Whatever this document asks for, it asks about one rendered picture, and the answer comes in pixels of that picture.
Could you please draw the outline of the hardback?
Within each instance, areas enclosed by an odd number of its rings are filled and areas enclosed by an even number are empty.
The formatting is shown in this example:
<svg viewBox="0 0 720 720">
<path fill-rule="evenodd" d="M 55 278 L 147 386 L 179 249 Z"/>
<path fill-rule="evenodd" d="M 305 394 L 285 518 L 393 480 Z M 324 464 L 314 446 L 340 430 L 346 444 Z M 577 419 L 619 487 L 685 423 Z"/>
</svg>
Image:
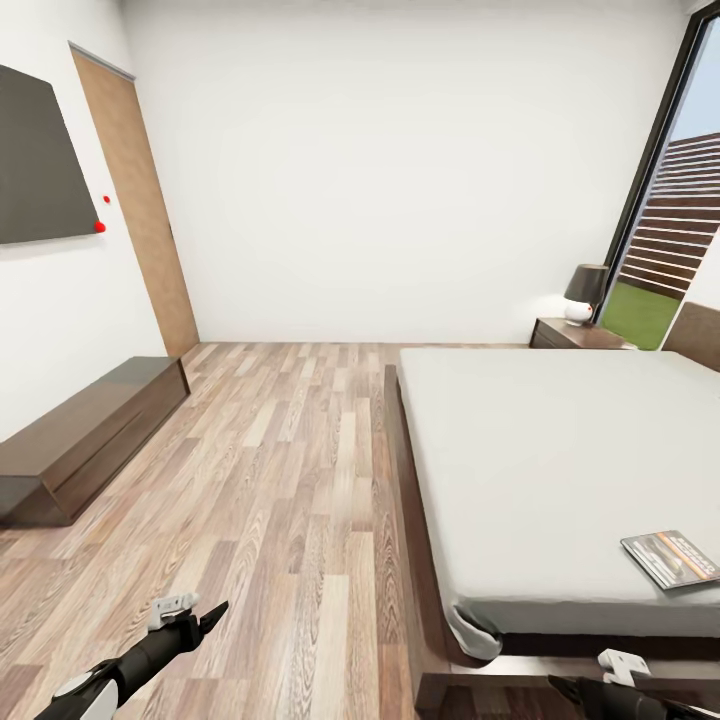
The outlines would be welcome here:
<svg viewBox="0 0 720 720">
<path fill-rule="evenodd" d="M 720 567 L 680 531 L 638 535 L 620 542 L 664 590 L 720 580 Z"/>
</svg>

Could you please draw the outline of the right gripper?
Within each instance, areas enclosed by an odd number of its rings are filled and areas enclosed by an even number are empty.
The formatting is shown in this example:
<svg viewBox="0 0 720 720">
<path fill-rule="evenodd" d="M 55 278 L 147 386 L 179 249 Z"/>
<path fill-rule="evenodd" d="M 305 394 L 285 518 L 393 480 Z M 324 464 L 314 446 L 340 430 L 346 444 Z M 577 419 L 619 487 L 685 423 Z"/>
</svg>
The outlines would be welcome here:
<svg viewBox="0 0 720 720">
<path fill-rule="evenodd" d="M 589 720 L 639 720 L 639 705 L 646 695 L 638 689 L 585 676 L 576 681 L 556 675 L 548 678 L 569 701 L 583 705 Z"/>
</svg>

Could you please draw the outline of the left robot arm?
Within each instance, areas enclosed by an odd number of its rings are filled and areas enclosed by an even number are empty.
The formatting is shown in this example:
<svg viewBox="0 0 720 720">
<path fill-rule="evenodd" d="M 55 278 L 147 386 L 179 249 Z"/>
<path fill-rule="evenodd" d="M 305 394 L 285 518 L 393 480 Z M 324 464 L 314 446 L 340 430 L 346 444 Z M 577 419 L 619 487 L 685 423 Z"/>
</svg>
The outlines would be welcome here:
<svg viewBox="0 0 720 720">
<path fill-rule="evenodd" d="M 229 608 L 225 601 L 198 621 L 191 615 L 198 602 L 199 594 L 191 592 L 155 599 L 143 640 L 68 682 L 33 720 L 113 720 L 117 708 L 178 654 L 196 650 Z"/>
</svg>

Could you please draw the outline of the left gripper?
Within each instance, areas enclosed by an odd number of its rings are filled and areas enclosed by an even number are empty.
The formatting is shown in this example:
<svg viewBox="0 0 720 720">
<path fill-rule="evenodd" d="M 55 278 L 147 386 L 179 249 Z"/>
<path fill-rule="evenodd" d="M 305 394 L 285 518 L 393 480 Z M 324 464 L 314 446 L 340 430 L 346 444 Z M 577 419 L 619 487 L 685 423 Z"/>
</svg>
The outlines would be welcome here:
<svg viewBox="0 0 720 720">
<path fill-rule="evenodd" d="M 150 682 L 156 674 L 160 673 L 178 654 L 193 652 L 204 641 L 220 621 L 220 618 L 229 608 L 225 601 L 210 613 L 202 616 L 199 621 L 196 615 L 191 615 L 192 609 L 185 609 L 175 614 L 175 622 L 166 624 L 162 629 L 148 631 L 148 635 L 136 644 L 148 656 L 150 664 Z"/>
</svg>

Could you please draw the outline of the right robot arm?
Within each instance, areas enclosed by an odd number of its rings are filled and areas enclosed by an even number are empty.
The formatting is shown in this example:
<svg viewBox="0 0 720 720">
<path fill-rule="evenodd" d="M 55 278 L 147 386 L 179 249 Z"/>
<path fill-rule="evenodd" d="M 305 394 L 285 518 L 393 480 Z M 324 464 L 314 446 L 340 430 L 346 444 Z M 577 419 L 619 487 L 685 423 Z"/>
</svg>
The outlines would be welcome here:
<svg viewBox="0 0 720 720">
<path fill-rule="evenodd" d="M 599 663 L 608 671 L 604 680 L 580 676 L 576 681 L 549 675 L 569 701 L 583 705 L 589 720 L 720 720 L 720 715 L 668 699 L 651 699 L 635 689 L 633 677 L 651 676 L 641 656 L 607 649 Z"/>
</svg>

